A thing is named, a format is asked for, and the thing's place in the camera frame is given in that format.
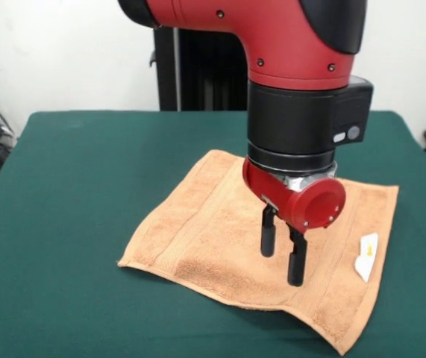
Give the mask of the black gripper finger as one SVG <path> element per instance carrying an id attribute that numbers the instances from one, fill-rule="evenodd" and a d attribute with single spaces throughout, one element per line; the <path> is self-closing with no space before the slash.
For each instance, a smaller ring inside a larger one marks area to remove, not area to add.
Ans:
<path id="1" fill-rule="evenodd" d="M 267 204 L 262 213 L 260 251 L 264 257 L 272 257 L 275 252 L 275 208 Z"/>
<path id="2" fill-rule="evenodd" d="M 292 252 L 289 255 L 287 280 L 291 286 L 301 286 L 304 281 L 304 270 L 307 257 L 307 240 L 304 234 L 288 226 L 289 238 L 293 243 Z"/>

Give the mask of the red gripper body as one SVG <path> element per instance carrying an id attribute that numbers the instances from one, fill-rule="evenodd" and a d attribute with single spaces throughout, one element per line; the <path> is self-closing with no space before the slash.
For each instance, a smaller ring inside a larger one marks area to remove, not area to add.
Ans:
<path id="1" fill-rule="evenodd" d="M 266 204 L 262 227 L 268 230 L 274 226 L 276 216 L 299 233 L 328 227 L 345 206 L 345 187 L 335 178 L 320 178 L 293 190 L 248 158 L 242 165 L 242 176 L 246 186 Z"/>

